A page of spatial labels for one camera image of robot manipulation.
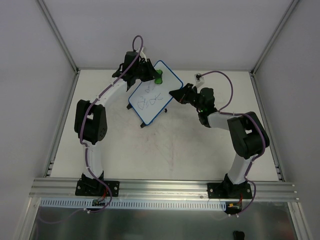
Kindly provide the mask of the left aluminium frame post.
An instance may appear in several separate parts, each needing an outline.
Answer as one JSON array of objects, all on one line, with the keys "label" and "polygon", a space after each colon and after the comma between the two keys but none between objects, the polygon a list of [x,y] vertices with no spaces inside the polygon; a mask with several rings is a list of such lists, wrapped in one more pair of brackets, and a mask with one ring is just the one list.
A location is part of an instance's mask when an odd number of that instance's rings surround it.
[{"label": "left aluminium frame post", "polygon": [[73,70],[74,73],[78,73],[79,71],[79,68],[77,67],[77,64],[74,60],[74,58],[72,57],[65,41],[64,41],[64,38],[63,36],[61,35],[60,33],[60,30],[54,20],[54,18],[52,17],[52,14],[46,4],[46,2],[44,0],[36,0],[35,1],[40,9],[40,11],[42,12],[50,30],[52,31],[53,33],[53,36],[55,37],[59,47],[61,48],[64,56],[66,57],[71,69]]}]

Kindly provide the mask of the small black object bottom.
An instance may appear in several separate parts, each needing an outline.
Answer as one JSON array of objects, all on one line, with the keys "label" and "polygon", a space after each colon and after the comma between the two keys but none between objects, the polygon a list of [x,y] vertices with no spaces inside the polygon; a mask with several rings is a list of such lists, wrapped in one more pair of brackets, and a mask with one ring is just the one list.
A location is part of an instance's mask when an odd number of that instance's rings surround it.
[{"label": "small black object bottom", "polygon": [[245,233],[243,231],[233,232],[234,240],[245,240]]}]

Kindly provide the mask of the blue-framed whiteboard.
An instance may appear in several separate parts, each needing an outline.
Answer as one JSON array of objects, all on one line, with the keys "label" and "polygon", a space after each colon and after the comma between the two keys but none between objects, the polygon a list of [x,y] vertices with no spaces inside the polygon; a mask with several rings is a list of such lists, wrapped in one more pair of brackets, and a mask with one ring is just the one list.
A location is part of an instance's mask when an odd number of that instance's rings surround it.
[{"label": "blue-framed whiteboard", "polygon": [[162,71],[162,83],[154,80],[141,82],[128,98],[128,103],[143,122],[151,124],[167,107],[173,97],[170,91],[181,89],[184,83],[162,60],[154,65],[155,70]]}]

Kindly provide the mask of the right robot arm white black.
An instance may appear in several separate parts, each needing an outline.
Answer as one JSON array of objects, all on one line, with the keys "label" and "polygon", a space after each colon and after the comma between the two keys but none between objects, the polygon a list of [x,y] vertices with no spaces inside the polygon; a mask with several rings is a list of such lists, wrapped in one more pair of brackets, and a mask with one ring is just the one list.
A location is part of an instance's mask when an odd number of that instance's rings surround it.
[{"label": "right robot arm white black", "polygon": [[216,194],[237,198],[246,191],[247,175],[253,162],[262,156],[270,144],[269,137],[255,112],[226,113],[215,107],[214,90],[204,87],[200,91],[188,83],[169,94],[180,104],[196,108],[200,123],[207,128],[218,128],[230,133],[235,157],[232,166],[220,185],[213,189]]}]

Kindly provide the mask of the circuit board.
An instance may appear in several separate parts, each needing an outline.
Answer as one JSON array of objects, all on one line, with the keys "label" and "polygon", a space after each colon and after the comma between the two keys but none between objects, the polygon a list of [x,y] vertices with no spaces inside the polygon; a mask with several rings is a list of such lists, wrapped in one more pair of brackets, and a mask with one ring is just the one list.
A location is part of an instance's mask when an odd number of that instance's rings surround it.
[{"label": "circuit board", "polygon": [[240,212],[242,210],[242,206],[242,202],[228,202],[226,209]]},{"label": "circuit board", "polygon": [[103,207],[106,205],[106,203],[107,203],[106,199],[102,199],[102,198],[101,199],[93,199],[91,205],[93,207]]}]

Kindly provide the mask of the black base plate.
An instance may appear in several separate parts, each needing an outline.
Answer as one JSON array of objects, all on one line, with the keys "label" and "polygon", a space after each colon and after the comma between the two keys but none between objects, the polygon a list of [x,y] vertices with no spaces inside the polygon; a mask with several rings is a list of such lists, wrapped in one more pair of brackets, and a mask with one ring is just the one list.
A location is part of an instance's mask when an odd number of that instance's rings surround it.
[{"label": "black base plate", "polygon": [[226,185],[222,182],[207,183],[207,195],[209,199],[240,199],[250,200],[253,197],[251,186],[248,182]]},{"label": "black base plate", "polygon": [[[110,189],[112,197],[119,196],[120,182],[113,180],[103,181]],[[95,179],[80,179],[77,181],[75,195],[82,197],[102,197],[107,188]]]}]

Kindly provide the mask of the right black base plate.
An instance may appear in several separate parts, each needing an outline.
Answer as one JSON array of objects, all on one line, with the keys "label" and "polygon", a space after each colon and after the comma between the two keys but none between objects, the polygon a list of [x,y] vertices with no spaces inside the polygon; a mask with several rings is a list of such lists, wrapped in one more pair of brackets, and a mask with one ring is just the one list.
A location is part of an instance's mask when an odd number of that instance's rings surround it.
[{"label": "right black base plate", "polygon": [[226,185],[222,182],[207,183],[207,195],[209,199],[240,199],[250,200],[253,197],[251,186],[248,182]]}]

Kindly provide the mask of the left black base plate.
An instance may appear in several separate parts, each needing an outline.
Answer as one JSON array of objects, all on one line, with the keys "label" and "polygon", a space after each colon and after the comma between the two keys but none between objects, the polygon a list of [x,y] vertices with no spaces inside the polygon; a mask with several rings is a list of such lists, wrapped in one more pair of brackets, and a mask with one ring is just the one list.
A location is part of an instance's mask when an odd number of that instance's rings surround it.
[{"label": "left black base plate", "polygon": [[[113,180],[103,181],[110,189],[112,197],[119,196],[120,182]],[[80,179],[77,181],[75,195],[82,197],[102,197],[107,188],[95,179]]]}]

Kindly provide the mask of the aluminium frame post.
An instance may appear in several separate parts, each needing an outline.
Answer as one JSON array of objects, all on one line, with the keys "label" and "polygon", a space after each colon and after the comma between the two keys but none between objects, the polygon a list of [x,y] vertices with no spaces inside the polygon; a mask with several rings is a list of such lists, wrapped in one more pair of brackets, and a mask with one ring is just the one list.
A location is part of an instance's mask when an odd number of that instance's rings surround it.
[{"label": "aluminium frame post", "polygon": [[71,69],[73,70],[74,73],[78,73],[79,71],[79,68],[77,67],[77,64],[74,60],[74,58],[72,57],[65,41],[64,41],[64,38],[63,36],[61,35],[60,33],[60,30],[54,20],[54,18],[52,17],[52,14],[46,4],[46,2],[44,0],[36,0],[35,1],[40,9],[40,11],[42,12],[50,30],[52,31],[53,33],[53,36],[55,37],[59,47],[61,48],[64,56],[66,57]]},{"label": "aluminium frame post", "polygon": [[269,40],[267,41],[265,47],[263,48],[261,54],[259,55],[258,60],[254,64],[253,68],[251,69],[250,73],[255,75],[260,66],[262,65],[264,59],[267,57],[268,53],[271,51],[273,45],[275,44],[277,38],[280,36],[282,30],[284,29],[285,25],[296,11],[298,5],[301,3],[301,0],[291,0],[288,7],[286,8],[284,14],[282,15],[281,19],[279,20],[278,24],[276,25],[274,31],[272,32]]}]

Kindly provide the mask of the aluminium front rail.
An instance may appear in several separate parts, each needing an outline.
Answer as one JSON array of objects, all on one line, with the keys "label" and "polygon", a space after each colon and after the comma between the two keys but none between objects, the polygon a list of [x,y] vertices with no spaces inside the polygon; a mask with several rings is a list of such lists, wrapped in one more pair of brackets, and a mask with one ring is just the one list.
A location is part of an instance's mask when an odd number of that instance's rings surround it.
[{"label": "aluminium front rail", "polygon": [[[35,178],[29,197],[74,198],[77,178],[43,177]],[[291,182],[258,181],[248,192],[255,194],[260,202],[299,202],[296,186]],[[190,180],[139,180],[120,179],[119,199],[137,200],[207,200],[213,189],[208,189],[206,181]]]}]

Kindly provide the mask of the green bone-shaped eraser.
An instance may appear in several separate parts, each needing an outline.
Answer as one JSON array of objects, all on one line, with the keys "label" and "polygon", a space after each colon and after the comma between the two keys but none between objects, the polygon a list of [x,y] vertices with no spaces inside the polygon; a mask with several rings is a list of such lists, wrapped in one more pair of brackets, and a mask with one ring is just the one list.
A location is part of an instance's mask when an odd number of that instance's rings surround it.
[{"label": "green bone-shaped eraser", "polygon": [[160,69],[156,70],[156,75],[154,77],[154,83],[156,85],[161,85],[163,83],[163,71]]}]

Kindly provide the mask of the right aluminium frame post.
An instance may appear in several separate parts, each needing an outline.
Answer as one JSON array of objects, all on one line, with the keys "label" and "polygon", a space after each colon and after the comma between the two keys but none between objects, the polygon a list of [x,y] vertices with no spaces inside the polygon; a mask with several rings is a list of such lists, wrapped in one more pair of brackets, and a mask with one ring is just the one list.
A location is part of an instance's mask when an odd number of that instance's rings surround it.
[{"label": "right aluminium frame post", "polygon": [[275,44],[277,38],[280,36],[282,30],[284,29],[285,25],[296,11],[298,5],[301,3],[301,0],[291,0],[288,7],[286,8],[284,14],[282,15],[281,19],[279,20],[278,24],[276,25],[274,31],[272,32],[269,40],[267,41],[265,47],[263,48],[261,54],[259,55],[258,60],[254,64],[253,68],[251,69],[250,73],[255,75],[260,66],[262,65],[264,59],[267,57],[268,53],[271,51],[273,45]]}]

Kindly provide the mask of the left circuit board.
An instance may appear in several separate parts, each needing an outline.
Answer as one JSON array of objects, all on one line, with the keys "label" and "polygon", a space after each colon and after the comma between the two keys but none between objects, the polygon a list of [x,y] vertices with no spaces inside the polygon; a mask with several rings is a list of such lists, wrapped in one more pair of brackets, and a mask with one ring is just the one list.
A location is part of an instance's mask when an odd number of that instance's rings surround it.
[{"label": "left circuit board", "polygon": [[102,199],[102,198],[101,199],[93,199],[91,205],[93,207],[103,207],[106,205],[106,203],[107,203],[106,199]]}]

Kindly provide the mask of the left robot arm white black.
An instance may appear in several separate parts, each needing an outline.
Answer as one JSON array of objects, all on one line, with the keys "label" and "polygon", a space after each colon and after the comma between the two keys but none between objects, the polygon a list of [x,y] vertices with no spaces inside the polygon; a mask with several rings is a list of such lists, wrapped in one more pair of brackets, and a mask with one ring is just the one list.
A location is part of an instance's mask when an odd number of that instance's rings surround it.
[{"label": "left robot arm white black", "polygon": [[136,80],[161,84],[163,72],[156,70],[146,57],[143,48],[128,51],[124,62],[111,76],[114,80],[93,101],[79,100],[76,105],[74,131],[84,149],[85,168],[78,181],[78,188],[86,194],[97,196],[107,191],[98,143],[106,136],[107,107],[126,93]]}]

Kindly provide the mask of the right circuit board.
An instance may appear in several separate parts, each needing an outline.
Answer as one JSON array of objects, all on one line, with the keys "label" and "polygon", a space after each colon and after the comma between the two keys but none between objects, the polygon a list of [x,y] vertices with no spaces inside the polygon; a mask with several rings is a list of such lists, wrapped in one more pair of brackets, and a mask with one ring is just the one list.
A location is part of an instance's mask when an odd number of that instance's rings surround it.
[{"label": "right circuit board", "polygon": [[242,202],[228,202],[226,209],[240,212],[242,210],[242,206]]}]

